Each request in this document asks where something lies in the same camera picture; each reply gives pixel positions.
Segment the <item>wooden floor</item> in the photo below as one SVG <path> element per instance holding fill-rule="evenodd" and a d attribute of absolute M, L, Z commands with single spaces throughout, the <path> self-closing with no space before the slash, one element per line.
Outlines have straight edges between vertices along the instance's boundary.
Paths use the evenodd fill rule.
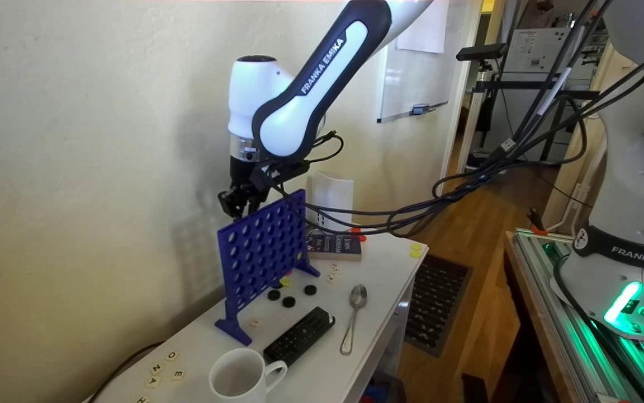
<path fill-rule="evenodd" d="M 529 169 L 515 169 L 484 188 L 468 194 L 438 216 L 415 240 L 429 245 L 429 253 L 459 265 L 483 269 L 495 265 L 502 248 L 502 231 L 527 226 L 527 210 L 544 210 L 550 194 Z M 401 381 L 408 403 L 457 400 L 444 395 L 446 367 L 411 345 L 405 345 Z"/>

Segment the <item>desk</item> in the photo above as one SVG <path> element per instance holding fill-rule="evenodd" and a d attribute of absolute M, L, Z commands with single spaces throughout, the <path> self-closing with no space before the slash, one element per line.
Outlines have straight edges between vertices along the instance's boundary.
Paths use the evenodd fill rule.
<path fill-rule="evenodd" d="M 297 305 L 284 310 L 268 297 L 258 297 L 239 314 L 239 324 L 251 334 L 252 350 L 262 351 L 282 332 L 297 323 L 312 307 L 336 316 L 336 326 L 318 340 L 288 372 L 268 400 L 303 403 L 357 403 L 375 370 L 395 372 L 406 323 L 413 274 L 427 246 L 375 236 L 362 245 L 362 259 L 334 261 L 312 259 L 319 278 L 292 272 L 290 285 L 282 296 L 296 296 Z M 356 348 L 341 357 L 339 340 L 351 314 L 347 296 L 354 285 L 366 285 L 369 303 L 357 314 Z M 307 285 L 318 285 L 318 296 L 303 296 Z M 239 348 L 215 326 L 223 316 L 223 303 L 216 303 L 203 316 L 192 321 L 135 367 L 123 372 L 100 396 L 98 403 L 206 403 L 208 370 L 216 357 Z"/>
<path fill-rule="evenodd" d="M 523 305 L 529 316 L 557 399 L 640 400 L 638 389 L 601 350 L 586 323 L 550 292 L 552 261 L 544 253 L 544 241 L 569 253 L 567 237 L 537 237 L 518 231 L 508 236 L 506 257 L 508 278 L 518 288 L 516 305 Z M 614 345 L 644 388 L 644 343 L 618 338 Z"/>

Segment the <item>machine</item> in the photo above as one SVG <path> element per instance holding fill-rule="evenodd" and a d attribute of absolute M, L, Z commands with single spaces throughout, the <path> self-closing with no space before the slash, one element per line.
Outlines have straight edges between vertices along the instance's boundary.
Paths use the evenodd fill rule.
<path fill-rule="evenodd" d="M 227 104 L 233 183 L 220 194 L 227 216 L 258 210 L 270 188 L 308 171 L 303 156 L 319 142 L 318 128 L 329 106 L 364 60 L 413 23 L 429 3 L 349 0 L 296 76 L 270 57 L 244 57 L 233 66 Z M 613 44 L 641 62 L 644 3 L 607 5 L 600 0 L 586 10 L 607 10 Z M 492 153 L 483 171 L 438 200 L 459 201 L 506 169 L 512 162 L 508 155 L 527 144 L 567 76 L 569 67 L 557 70 L 537 109 L 527 113 L 527 125 Z M 573 300 L 580 314 L 625 338 L 644 340 L 644 86 L 604 109 L 601 118 L 611 136 L 604 186 L 557 282 L 562 297 Z"/>

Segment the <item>metal spoon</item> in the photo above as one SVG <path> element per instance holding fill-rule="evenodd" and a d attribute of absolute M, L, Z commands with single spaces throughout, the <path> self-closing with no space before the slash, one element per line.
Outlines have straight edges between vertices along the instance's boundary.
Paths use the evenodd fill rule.
<path fill-rule="evenodd" d="M 354 326 L 357 323 L 357 311 L 366 305 L 366 287 L 362 285 L 356 285 L 351 292 L 349 292 L 349 305 L 351 305 L 351 319 L 349 319 L 349 324 L 347 324 L 347 332 L 345 332 L 345 338 L 341 338 L 341 345 L 339 345 L 339 354 L 341 357 L 349 357 L 351 350 L 354 350 Z"/>

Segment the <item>remote control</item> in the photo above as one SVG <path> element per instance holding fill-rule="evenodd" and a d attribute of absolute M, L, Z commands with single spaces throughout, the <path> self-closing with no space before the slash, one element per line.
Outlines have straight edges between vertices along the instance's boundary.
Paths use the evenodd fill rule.
<path fill-rule="evenodd" d="M 284 360 L 290 367 L 334 324 L 336 319 L 323 310 L 315 307 L 303 319 L 299 319 L 290 330 L 285 330 L 277 340 L 273 340 L 262 354 L 268 363 Z"/>

